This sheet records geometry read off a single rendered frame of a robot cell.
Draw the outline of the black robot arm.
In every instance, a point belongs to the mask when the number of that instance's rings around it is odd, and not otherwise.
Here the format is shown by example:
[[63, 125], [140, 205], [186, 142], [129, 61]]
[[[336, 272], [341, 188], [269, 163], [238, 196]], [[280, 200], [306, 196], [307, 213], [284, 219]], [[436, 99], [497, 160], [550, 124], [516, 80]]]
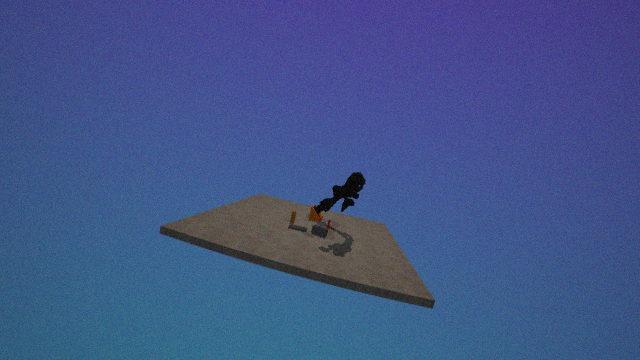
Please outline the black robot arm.
[[[348, 194], [353, 197], [354, 199], [358, 199], [359, 198], [359, 194], [357, 194], [357, 192], [361, 191], [363, 189], [363, 186], [365, 185], [365, 178], [363, 177], [362, 173], [360, 172], [356, 172], [356, 173], [352, 173], [351, 176], [347, 179], [345, 184], [349, 184], [353, 187], [353, 190], [351, 189], [347, 189], [346, 191], [348, 192]], [[359, 187], [360, 185], [360, 187]], [[349, 198], [351, 198], [349, 197]], [[316, 211], [316, 213], [319, 215], [320, 212], [322, 211], [329, 211], [331, 209], [331, 207], [333, 206], [333, 197], [332, 198], [327, 198], [324, 199], [320, 202], [320, 205], [318, 206], [314, 206], [314, 210]]]

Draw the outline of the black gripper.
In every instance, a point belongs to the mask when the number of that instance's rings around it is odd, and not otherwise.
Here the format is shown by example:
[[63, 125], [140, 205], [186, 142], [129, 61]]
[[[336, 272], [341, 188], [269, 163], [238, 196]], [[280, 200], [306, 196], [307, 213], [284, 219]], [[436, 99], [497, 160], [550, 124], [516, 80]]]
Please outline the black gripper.
[[347, 207], [354, 206], [354, 204], [355, 204], [355, 202], [352, 199], [348, 199], [348, 197], [351, 197], [351, 196], [346, 191], [348, 188], [353, 190], [353, 187], [351, 185], [349, 185], [349, 184], [342, 185], [342, 187], [335, 185], [332, 188], [333, 189], [333, 204], [335, 204], [337, 202], [338, 198], [341, 195], [345, 199], [343, 204], [342, 204], [341, 212], [343, 212]]

